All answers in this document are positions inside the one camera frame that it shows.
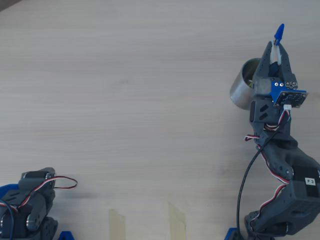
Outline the grey gripper without camera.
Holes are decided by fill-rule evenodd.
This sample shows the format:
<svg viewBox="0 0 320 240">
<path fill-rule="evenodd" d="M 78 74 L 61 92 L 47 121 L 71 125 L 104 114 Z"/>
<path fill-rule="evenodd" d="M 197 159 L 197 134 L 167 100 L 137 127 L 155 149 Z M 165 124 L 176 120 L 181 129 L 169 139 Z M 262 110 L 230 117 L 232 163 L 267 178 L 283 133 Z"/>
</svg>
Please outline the grey gripper without camera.
<svg viewBox="0 0 320 240">
<path fill-rule="evenodd" d="M 56 171 L 52 167 L 45 167 L 40 170 L 28 171 L 21 174 L 21 178 L 18 182 L 18 188 L 20 190 L 31 191 L 45 180 L 54 177 Z"/>
</svg>

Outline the grey gripper with camera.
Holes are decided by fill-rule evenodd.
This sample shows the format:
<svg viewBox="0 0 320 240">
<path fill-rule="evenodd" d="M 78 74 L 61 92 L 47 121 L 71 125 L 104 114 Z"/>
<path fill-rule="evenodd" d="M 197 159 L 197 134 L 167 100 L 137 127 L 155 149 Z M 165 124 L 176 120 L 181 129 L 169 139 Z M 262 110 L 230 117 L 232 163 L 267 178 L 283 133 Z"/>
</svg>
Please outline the grey gripper with camera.
<svg viewBox="0 0 320 240">
<path fill-rule="evenodd" d="M 292 72 L 289 55 L 281 43 L 277 48 L 280 54 L 278 77 L 269 76 L 272 47 L 272 42 L 269 41 L 253 75 L 249 121 L 255 133 L 290 131 L 290 112 L 274 105 L 271 93 L 272 87 L 278 85 L 289 90 L 297 90 L 298 81 Z"/>
</svg>

